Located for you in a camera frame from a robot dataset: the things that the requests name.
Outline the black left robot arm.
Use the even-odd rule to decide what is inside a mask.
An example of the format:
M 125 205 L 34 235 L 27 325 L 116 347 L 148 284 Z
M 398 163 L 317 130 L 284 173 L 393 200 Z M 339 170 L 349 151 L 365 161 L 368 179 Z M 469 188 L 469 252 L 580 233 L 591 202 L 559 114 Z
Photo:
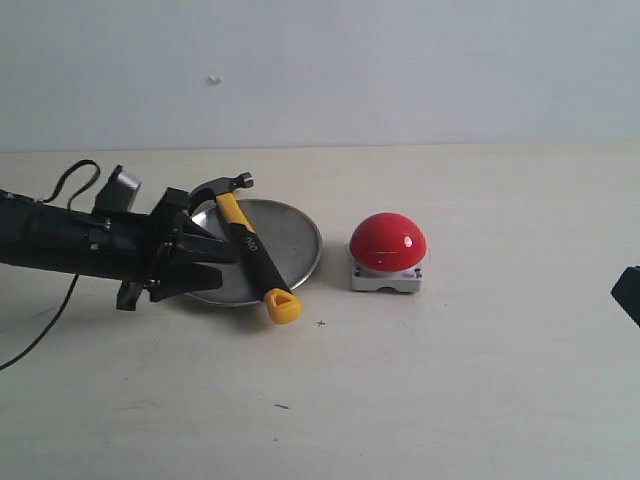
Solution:
M 149 214 L 49 206 L 30 197 L 1 194 L 1 261 L 44 271 L 118 280 L 119 310 L 139 297 L 152 303 L 223 285 L 223 264 L 237 249 L 188 215 L 189 195 L 169 188 Z

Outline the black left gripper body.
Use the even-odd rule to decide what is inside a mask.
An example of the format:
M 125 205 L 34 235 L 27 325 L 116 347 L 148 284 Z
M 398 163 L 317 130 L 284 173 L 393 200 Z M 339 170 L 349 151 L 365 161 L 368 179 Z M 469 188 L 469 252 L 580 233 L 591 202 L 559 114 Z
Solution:
M 116 295 L 117 310 L 135 311 L 144 290 L 152 303 L 178 294 L 176 284 L 170 281 L 178 269 L 170 265 L 170 258 L 183 230 L 188 205 L 187 191 L 168 187 L 145 217 L 141 265 L 131 279 L 122 281 Z

